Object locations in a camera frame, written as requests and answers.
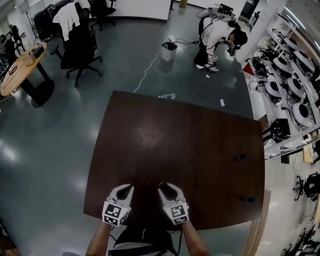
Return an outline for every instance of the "office chair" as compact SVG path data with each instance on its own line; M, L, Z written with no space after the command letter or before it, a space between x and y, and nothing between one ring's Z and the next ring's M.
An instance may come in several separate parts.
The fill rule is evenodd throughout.
M293 191L298 191L298 197L295 198L294 201L297 201L303 193L305 193L307 198L312 198L312 200L315 201L318 198L318 194L320 194L320 174L317 172L311 174L306 181L301 179L299 175L296 177L299 180L296 182L299 187L293 188Z
M97 47L95 31L89 31L89 9L81 8L79 3L75 3L77 13L79 15L80 25L73 24L72 30L69 32L69 40L63 40L64 53L60 54L58 47L59 44L53 49L51 55L56 54L61 59L61 69L67 70L65 76L70 77L70 73L79 70L74 87L79 86L78 82L84 69L97 72L99 77L103 74L96 68L89 64L99 60L102 62L101 56L95 56Z
M110 14L113 14L116 9L113 8L114 1L111 0L111 7L107 7L106 0L89 0L91 6L91 16L97 18L97 22L91 25L91 28L94 28L94 25L100 24L100 31L104 23L111 22L113 25L116 25L115 20L112 17L108 17Z

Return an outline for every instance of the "trash can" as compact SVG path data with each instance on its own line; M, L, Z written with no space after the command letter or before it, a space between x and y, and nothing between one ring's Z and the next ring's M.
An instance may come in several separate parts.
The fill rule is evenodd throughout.
M162 44L162 59L169 62L171 61L176 54L177 47L173 42L165 42Z

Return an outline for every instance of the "small white object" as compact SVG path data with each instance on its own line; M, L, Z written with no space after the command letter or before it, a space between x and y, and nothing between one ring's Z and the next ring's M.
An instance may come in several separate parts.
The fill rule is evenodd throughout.
M176 38L171 34L169 35L169 40L171 41L171 43L174 43L176 41Z
M167 100L173 100L173 99L176 98L176 94L175 93L164 94L164 95L158 96L158 98L167 99Z

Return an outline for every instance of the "round wooden table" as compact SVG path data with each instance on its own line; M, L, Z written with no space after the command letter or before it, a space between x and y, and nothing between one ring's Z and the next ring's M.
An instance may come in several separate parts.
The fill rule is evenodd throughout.
M5 75L3 82L1 84L1 95L8 96L14 92L19 86L21 86L25 92L32 98L36 104L32 104L34 107L42 106L51 97L55 83L50 79L48 74L45 72L44 68L40 64L40 60L44 57L47 50L47 44L45 42L41 43L44 51L43 53L35 59L35 62L31 65L25 65L22 56L16 59L14 64L9 68L9 71L13 70L16 66L16 70L10 74L9 71ZM30 46L25 54L28 54L33 49L37 48L38 45ZM40 83L37 87L34 87L27 79L27 77L32 73L32 71L37 67L45 81Z

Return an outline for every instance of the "white cable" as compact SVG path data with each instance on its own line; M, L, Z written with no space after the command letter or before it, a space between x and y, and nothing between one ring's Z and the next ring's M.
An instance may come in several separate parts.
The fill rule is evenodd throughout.
M154 61L157 59L157 56L158 56L159 53L161 53L161 51L159 51L159 52L155 55L155 58L154 58L154 60L151 62L150 66L144 71L144 77L141 79L141 81L140 81L139 86L137 87L137 89L134 90L134 92L133 92L134 94L135 94L136 91L140 88L143 79L145 79L145 77L147 76L147 71L151 68L152 63L154 63Z

